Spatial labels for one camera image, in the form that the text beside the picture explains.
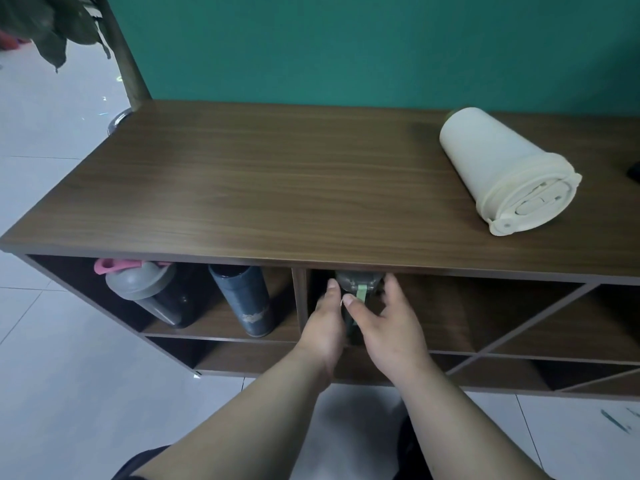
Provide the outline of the grey-lidded shaker bottle pink loop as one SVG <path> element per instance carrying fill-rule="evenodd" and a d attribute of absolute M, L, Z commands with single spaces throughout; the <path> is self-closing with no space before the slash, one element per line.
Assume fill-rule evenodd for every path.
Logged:
<path fill-rule="evenodd" d="M 108 288 L 175 329 L 196 321 L 196 302 L 173 262 L 98 258 L 93 270 L 105 277 Z"/>

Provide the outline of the green leafy plant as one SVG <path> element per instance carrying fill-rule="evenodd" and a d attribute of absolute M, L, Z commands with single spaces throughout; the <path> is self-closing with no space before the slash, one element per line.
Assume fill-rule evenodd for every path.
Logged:
<path fill-rule="evenodd" d="M 67 62 L 67 43 L 100 45 L 111 58 L 99 0 L 0 0 L 0 32 L 30 41 L 57 72 Z"/>

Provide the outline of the chrome round base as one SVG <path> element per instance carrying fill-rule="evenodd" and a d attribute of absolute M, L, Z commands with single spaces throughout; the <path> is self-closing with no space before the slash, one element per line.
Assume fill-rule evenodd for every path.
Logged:
<path fill-rule="evenodd" d="M 128 107 L 127 109 L 117 113 L 117 115 L 108 124 L 108 128 L 107 128 L 108 137 L 111 137 L 117 130 L 118 126 L 126 118 L 128 118 L 132 113 L 133 113 L 132 107 Z"/>

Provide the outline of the person's right forearm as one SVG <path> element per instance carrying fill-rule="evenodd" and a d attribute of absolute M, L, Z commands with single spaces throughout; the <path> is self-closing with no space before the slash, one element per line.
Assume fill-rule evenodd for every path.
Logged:
<path fill-rule="evenodd" d="M 552 480 L 432 362 L 385 372 L 400 392 L 426 464 L 393 480 Z"/>

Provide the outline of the person's left forearm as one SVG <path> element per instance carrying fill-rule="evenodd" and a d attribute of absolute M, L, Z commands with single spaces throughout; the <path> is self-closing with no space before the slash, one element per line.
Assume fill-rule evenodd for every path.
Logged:
<path fill-rule="evenodd" d="M 131 480 L 289 480 L 340 349 L 297 345 Z"/>

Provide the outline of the brown wooden shelf cabinet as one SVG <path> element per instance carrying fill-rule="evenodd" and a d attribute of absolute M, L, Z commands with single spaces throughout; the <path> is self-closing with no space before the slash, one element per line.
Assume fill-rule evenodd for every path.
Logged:
<path fill-rule="evenodd" d="M 197 374 L 256 377 L 335 271 L 394 273 L 436 364 L 470 390 L 640 399 L 640 118 L 494 113 L 583 177 L 559 217 L 491 235 L 439 144 L 444 111 L 148 101 L 2 237 Z M 173 262 L 175 329 L 98 258 Z M 276 327 L 249 336 L 208 270 L 259 266 Z"/>

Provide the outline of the dark green water bottle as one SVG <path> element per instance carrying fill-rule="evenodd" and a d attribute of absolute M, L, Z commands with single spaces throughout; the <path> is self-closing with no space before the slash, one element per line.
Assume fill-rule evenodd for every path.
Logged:
<path fill-rule="evenodd" d="M 341 294 L 354 295 L 374 314 L 379 314 L 384 308 L 381 299 L 384 276 L 384 273 L 365 271 L 335 272 Z M 363 346 L 362 332 L 343 303 L 340 304 L 340 314 L 346 327 L 346 347 Z"/>

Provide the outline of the cream lidded tumbler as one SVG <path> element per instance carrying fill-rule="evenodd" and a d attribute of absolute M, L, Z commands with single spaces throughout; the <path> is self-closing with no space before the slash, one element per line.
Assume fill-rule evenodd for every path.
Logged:
<path fill-rule="evenodd" d="M 549 223 L 571 204 L 582 181 L 564 156 L 476 107 L 450 112 L 439 142 L 494 236 Z"/>

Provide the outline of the person's left hand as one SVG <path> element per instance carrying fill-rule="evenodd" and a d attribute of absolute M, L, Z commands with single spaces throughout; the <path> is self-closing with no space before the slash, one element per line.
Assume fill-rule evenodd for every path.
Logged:
<path fill-rule="evenodd" d="M 325 293 L 318 300 L 309 317 L 296 350 L 312 363 L 320 382 L 326 388 L 331 384 L 335 369 L 346 345 L 346 327 L 340 307 L 325 306 Z"/>

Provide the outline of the person's right hand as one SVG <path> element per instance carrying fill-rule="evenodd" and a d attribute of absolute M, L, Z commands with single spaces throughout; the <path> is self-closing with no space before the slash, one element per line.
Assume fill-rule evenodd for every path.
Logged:
<path fill-rule="evenodd" d="M 387 274 L 380 315 L 358 325 L 375 366 L 401 391 L 420 382 L 435 384 L 442 375 L 432 361 L 418 318 L 395 275 Z"/>

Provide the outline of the brown wooden pole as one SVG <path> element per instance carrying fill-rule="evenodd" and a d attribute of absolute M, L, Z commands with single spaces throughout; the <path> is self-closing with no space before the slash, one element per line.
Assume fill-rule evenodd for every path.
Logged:
<path fill-rule="evenodd" d="M 132 111 L 135 112 L 152 97 L 108 0 L 95 0 L 95 2 L 100 12 L 100 20 L 97 22 L 100 33 L 115 56 L 126 95 Z"/>

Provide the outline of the dark blue thermos bottle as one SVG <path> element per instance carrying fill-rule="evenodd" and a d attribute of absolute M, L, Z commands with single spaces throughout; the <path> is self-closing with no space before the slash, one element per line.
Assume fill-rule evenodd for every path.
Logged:
<path fill-rule="evenodd" d="M 259 266 L 210 264 L 208 270 L 249 336 L 265 337 L 275 329 L 268 288 Z"/>

